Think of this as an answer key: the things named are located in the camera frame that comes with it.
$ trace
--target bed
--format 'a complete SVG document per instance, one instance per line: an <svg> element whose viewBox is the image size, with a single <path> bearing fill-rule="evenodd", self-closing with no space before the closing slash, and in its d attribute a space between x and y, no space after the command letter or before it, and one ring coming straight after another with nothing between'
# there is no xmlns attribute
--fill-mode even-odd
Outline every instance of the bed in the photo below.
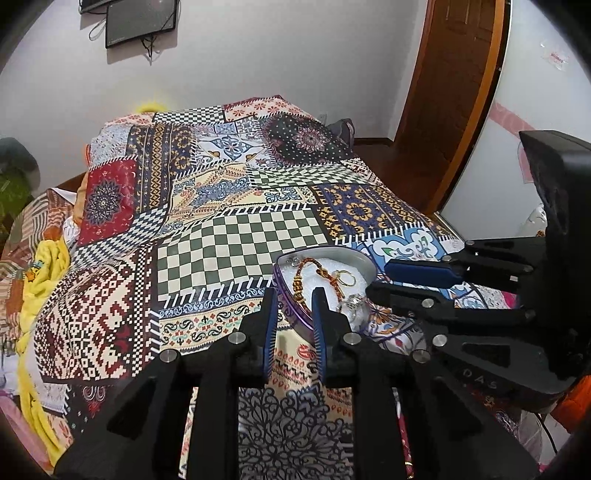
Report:
<svg viewBox="0 0 591 480"><path fill-rule="evenodd" d="M21 216L26 247L13 239L2 257L7 337L22 335L19 282L35 245L58 238L71 214L49 191ZM280 96L107 123L90 145L69 268L37 315L24 355L50 441L59 451L75 442L163 349L197 352L230 333L257 309L277 257L317 245L362 251L389 281L390 258L439 260L463 242L398 199L347 143ZM441 293L459 307L510 301L468 284ZM363 333L395 352L422 341L410 319L378 306ZM243 479L353 477L350 391L326 390L315 366L314 348L280 316L269 384L240 393Z"/></svg>

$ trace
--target gold ring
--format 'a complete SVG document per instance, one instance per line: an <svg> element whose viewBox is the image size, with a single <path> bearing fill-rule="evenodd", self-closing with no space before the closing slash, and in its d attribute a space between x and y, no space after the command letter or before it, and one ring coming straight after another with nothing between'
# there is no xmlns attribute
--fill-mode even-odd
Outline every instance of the gold ring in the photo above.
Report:
<svg viewBox="0 0 591 480"><path fill-rule="evenodd" d="M341 276L341 274L343 274L343 273L346 273L347 275L350 275L350 276L351 276L351 278L353 279L353 283L349 284L349 283L345 283L344 281L342 281L342 280L340 279L340 276ZM346 271L346 270L337 270L335 273L333 273L333 277L334 277L334 278L336 278L336 279L338 280L338 282L339 282L341 285L344 285L345 287L354 287L354 286L355 286L355 284L357 283L357 279L355 278L355 276L354 276L354 275L353 275L351 272L349 272L349 271Z"/></svg>

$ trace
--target wooden door frame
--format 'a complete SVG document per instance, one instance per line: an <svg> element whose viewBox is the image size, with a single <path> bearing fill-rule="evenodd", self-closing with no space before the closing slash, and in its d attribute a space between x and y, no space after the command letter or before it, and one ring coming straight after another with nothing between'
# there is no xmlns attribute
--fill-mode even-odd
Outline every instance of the wooden door frame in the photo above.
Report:
<svg viewBox="0 0 591 480"><path fill-rule="evenodd" d="M400 141L402 133L406 129L408 116L410 114L411 105L414 100L418 80L423 71L423 62L427 54L427 44L429 35L431 33L431 26L433 24L433 12L435 10L435 2L437 0L427 0L427 13L425 15L425 23L423 25L423 36L418 48L417 62L415 64L413 79L408 90L408 96L402 111L400 125L394 138L394 144ZM484 126L484 122L488 115L488 111L492 104L492 99L496 91L499 75L501 74L501 66L505 58L506 41L509 35L509 15L511 9L511 0L495 0L495 23L493 25L491 48L488 52L486 65L478 95L474 102L474 107L468 118L466 129L462 135L462 139L458 145L456 152L441 180L439 187L435 194L429 200L424 213L430 214L442 207L443 202L447 199L451 190L454 188L459 173L462 167L466 164L476 140Z"/></svg>

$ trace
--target yellow blanket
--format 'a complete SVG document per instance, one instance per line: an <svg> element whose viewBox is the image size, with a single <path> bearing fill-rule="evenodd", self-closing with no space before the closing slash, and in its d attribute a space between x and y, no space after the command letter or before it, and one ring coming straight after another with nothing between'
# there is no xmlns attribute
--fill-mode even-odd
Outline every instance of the yellow blanket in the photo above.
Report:
<svg viewBox="0 0 591 480"><path fill-rule="evenodd" d="M27 348L33 348L29 340L37 313L69 267L70 254L63 237L57 242L43 240L39 243L33 266L25 272L20 314L22 336L17 343L18 387L22 414L45 444L52 465L56 464L65 448L57 440L39 402L39 396L25 367L25 353Z"/></svg>

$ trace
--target braided bracelet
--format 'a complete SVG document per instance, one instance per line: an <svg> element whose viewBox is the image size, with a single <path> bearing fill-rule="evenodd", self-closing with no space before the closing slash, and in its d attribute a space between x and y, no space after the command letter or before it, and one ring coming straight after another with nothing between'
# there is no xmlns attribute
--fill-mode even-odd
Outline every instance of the braided bracelet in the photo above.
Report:
<svg viewBox="0 0 591 480"><path fill-rule="evenodd" d="M300 266L297 269L297 272L295 273L294 282L293 282L293 290L294 290L293 299L298 304L300 304L301 308L308 315L310 315L312 312L308 308L308 305L306 305L306 301L304 300L304 296L303 296L304 286L302 285L302 282L301 282L301 271L308 263L313 263L314 265L316 265L318 267L318 269L316 270L316 273L318 273L318 275L320 275L321 277L326 278L330 282L330 285L334 288L334 290L336 292L336 297L337 297L337 301L339 302L339 304L341 303L341 301L343 301L345 299L345 294L343 293L343 291L339 287L339 279L334 278L332 275L330 275L328 270L326 270L321 265L320 262L318 262L314 258L303 259L300 263Z"/></svg>

